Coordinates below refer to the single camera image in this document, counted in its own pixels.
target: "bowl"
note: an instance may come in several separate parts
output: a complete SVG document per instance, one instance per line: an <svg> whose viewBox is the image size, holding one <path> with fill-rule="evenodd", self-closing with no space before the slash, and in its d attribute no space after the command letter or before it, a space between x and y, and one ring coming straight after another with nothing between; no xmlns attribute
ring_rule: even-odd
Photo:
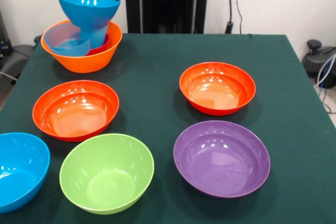
<svg viewBox="0 0 336 224"><path fill-rule="evenodd" d="M117 12L116 0L59 0L71 22L83 29L99 29L109 24Z"/></svg>
<svg viewBox="0 0 336 224"><path fill-rule="evenodd" d="M58 24L69 23L69 20L65 20ZM81 56L81 57L68 57L59 54L55 54L50 50L50 48L45 43L45 34L52 27L48 28L41 37L42 47L51 54L59 63L61 63L66 69L76 73L90 73L98 71L104 68L112 59L112 56L118 47L121 38L122 31L119 26L115 23L110 22L107 34L109 35L109 42L107 44L106 50L95 55Z"/></svg>
<svg viewBox="0 0 336 224"><path fill-rule="evenodd" d="M209 115L228 115L246 106L256 94L252 77L223 62L191 66L180 78L180 89L189 103Z"/></svg>
<svg viewBox="0 0 336 224"><path fill-rule="evenodd" d="M140 199L153 174L152 154L142 142L128 135L105 134L86 140L69 153L59 182L76 206L110 215Z"/></svg>
<svg viewBox="0 0 336 224"><path fill-rule="evenodd" d="M91 49L90 34L81 33L72 23L54 26L45 34L45 43L50 50L64 56L86 55Z"/></svg>
<svg viewBox="0 0 336 224"><path fill-rule="evenodd" d="M250 194L266 181L270 157L248 129L225 121L194 124L178 136L175 165L199 191L218 198Z"/></svg>
<svg viewBox="0 0 336 224"><path fill-rule="evenodd" d="M27 204L40 190L50 152L38 137L27 133L0 135L0 214Z"/></svg>
<svg viewBox="0 0 336 224"><path fill-rule="evenodd" d="M89 51L89 53L87 54L87 56L88 56L88 55L95 55L95 54L99 54L99 53L101 53L101 52L104 52L104 51L106 50L106 47L107 47L109 41L110 41L110 37L109 37L108 34L106 34L103 45L102 45L101 47L92 48L92 49Z"/></svg>
<svg viewBox="0 0 336 224"><path fill-rule="evenodd" d="M104 44L108 25L100 29L85 30L81 29L80 34L83 38L91 38L91 48L101 47Z"/></svg>
<svg viewBox="0 0 336 224"><path fill-rule="evenodd" d="M112 122L119 98L98 81L70 81L49 89L33 107L33 121L44 133L66 142L100 134Z"/></svg>

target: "green bowl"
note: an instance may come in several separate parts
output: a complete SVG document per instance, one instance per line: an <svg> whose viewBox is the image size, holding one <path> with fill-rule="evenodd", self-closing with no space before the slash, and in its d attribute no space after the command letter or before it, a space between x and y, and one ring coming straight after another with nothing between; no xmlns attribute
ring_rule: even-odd
<svg viewBox="0 0 336 224"><path fill-rule="evenodd" d="M154 175L150 150L134 137L105 134L75 147L65 158L59 182L76 206L110 215L132 206Z"/></svg>

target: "red-orange bowl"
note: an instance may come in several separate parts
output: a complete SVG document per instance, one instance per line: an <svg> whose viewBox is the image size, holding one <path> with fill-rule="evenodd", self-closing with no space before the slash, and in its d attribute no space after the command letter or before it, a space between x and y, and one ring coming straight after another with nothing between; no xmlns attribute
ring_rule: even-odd
<svg viewBox="0 0 336 224"><path fill-rule="evenodd" d="M118 109L118 95L106 84L70 81L49 89L36 101L33 121L54 138L81 142L103 132Z"/></svg>
<svg viewBox="0 0 336 224"><path fill-rule="evenodd" d="M180 89L189 103L209 115L229 115L246 106L256 94L253 78L224 62L191 66L180 77Z"/></svg>
<svg viewBox="0 0 336 224"><path fill-rule="evenodd" d="M104 44L101 47L92 48L86 56L95 55L95 54L99 54L100 52L104 52L109 42L110 42L110 37L108 34L106 34Z"/></svg>

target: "blue bowl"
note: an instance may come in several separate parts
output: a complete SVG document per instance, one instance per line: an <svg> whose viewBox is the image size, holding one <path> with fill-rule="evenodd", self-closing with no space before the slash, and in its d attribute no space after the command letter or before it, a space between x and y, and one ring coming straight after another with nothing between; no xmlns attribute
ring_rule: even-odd
<svg viewBox="0 0 336 224"><path fill-rule="evenodd" d="M90 37L91 38L91 49L101 47L104 44L107 28L109 25L95 30L81 30L81 37Z"/></svg>
<svg viewBox="0 0 336 224"><path fill-rule="evenodd" d="M85 56L91 50L91 36L82 34L72 23L52 27L45 34L45 43L50 50L63 56Z"/></svg>
<svg viewBox="0 0 336 224"><path fill-rule="evenodd" d="M27 204L40 190L50 152L38 137L27 133L0 134L0 214Z"/></svg>
<svg viewBox="0 0 336 224"><path fill-rule="evenodd" d="M59 0L70 21L83 29L100 29L108 25L118 10L116 0Z"/></svg>

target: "dark green table cover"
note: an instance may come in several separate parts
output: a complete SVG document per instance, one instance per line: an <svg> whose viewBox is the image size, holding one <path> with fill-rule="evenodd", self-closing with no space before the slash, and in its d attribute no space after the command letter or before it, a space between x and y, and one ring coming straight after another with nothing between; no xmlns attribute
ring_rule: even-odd
<svg viewBox="0 0 336 224"><path fill-rule="evenodd" d="M254 100L224 117L207 116L182 96L178 80L189 66L224 61L251 74ZM105 133L143 141L155 160L143 197L116 215L90 214L70 203L59 169L77 144L35 127L31 110L49 88L89 79L113 87L120 111ZM173 145L188 126L226 120L247 127L267 146L271 172L253 194L236 199L205 196L187 184L173 162ZM110 64L90 74L69 72L38 46L0 112L0 133L28 132L49 146L51 162L38 195L0 223L335 223L336 130L286 36L125 34Z"/></svg>

